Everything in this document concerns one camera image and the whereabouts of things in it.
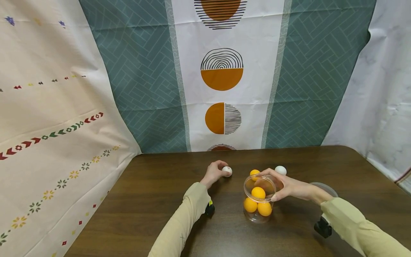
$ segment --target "orange ping pong ball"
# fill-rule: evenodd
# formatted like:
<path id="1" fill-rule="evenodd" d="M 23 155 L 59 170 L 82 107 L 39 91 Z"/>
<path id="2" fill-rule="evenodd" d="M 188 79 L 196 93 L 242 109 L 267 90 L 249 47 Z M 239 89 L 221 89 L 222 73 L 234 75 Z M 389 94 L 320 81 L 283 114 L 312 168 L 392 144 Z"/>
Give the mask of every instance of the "orange ping pong ball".
<path id="1" fill-rule="evenodd" d="M 244 200 L 244 209 L 249 213 L 253 213 L 257 210 L 257 203 L 247 197 Z"/>
<path id="2" fill-rule="evenodd" d="M 257 169 L 253 169 L 253 170 L 250 172 L 250 176 L 251 176 L 251 175 L 258 174 L 258 173 L 260 173 L 260 171 L 259 171 L 259 170 L 257 170 Z"/>
<path id="3" fill-rule="evenodd" d="M 266 192 L 261 187 L 254 187 L 253 190 L 251 190 L 251 195 L 256 198 L 264 199 L 266 197 Z"/>
<path id="4" fill-rule="evenodd" d="M 261 216 L 267 217 L 271 215 L 272 208 L 270 203 L 258 203 L 257 205 L 258 212 Z"/>

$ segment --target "white ping pong ball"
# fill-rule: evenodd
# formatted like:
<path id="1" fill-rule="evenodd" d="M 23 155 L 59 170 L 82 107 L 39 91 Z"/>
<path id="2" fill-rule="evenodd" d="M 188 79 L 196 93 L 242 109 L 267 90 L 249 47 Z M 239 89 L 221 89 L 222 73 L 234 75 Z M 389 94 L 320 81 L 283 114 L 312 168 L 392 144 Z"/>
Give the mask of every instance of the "white ping pong ball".
<path id="1" fill-rule="evenodd" d="M 274 170 L 281 175 L 287 175 L 287 170 L 283 166 L 277 166 Z"/>
<path id="2" fill-rule="evenodd" d="M 228 175 L 227 177 L 229 177 L 229 176 L 231 176 L 231 175 L 233 174 L 233 170 L 232 170 L 230 167 L 228 167 L 228 166 L 224 166 L 223 169 L 222 169 L 222 171 L 226 171 L 226 172 L 229 172 L 229 173 L 230 173 L 230 175 Z"/>

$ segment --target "clear plastic jar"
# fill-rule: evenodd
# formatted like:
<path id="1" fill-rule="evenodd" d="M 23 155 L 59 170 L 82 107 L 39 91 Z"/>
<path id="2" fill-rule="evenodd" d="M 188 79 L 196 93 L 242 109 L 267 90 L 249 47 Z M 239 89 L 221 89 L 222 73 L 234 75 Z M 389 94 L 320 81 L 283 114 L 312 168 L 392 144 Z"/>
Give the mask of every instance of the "clear plastic jar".
<path id="1" fill-rule="evenodd" d="M 275 192 L 276 187 L 271 176 L 255 174 L 247 177 L 244 182 L 243 201 L 245 217 L 255 223 L 264 223 L 270 220 L 274 204 L 271 202 L 271 197 Z"/>

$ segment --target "wrist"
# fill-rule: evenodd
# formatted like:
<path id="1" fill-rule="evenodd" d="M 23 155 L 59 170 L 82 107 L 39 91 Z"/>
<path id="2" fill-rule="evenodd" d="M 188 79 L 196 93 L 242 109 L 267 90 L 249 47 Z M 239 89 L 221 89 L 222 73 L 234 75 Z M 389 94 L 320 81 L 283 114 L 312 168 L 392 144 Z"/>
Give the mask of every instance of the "wrist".
<path id="1" fill-rule="evenodd" d="M 209 179 L 203 178 L 203 179 L 200 181 L 200 184 L 205 185 L 205 187 L 206 187 L 207 189 L 209 189 L 213 183 L 212 183 Z"/>
<path id="2" fill-rule="evenodd" d="M 314 203 L 320 205 L 321 203 L 325 201 L 330 201 L 333 199 L 333 196 L 328 194 L 326 191 L 322 190 L 321 188 L 310 185 L 310 200 L 313 201 Z"/>

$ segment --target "curtain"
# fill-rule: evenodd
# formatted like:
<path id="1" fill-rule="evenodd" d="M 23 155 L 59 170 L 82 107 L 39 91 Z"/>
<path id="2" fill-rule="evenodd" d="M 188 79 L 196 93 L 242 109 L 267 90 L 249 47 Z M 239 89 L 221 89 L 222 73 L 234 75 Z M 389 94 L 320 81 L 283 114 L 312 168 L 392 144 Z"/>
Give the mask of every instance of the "curtain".
<path id="1" fill-rule="evenodd" d="M 321 145 L 375 0 L 80 0 L 144 153 Z"/>
<path id="2" fill-rule="evenodd" d="M 0 16 L 0 256 L 63 256 L 141 151 L 78 2 Z"/>
<path id="3" fill-rule="evenodd" d="M 411 192 L 411 2 L 379 0 L 324 145 L 361 153 Z"/>

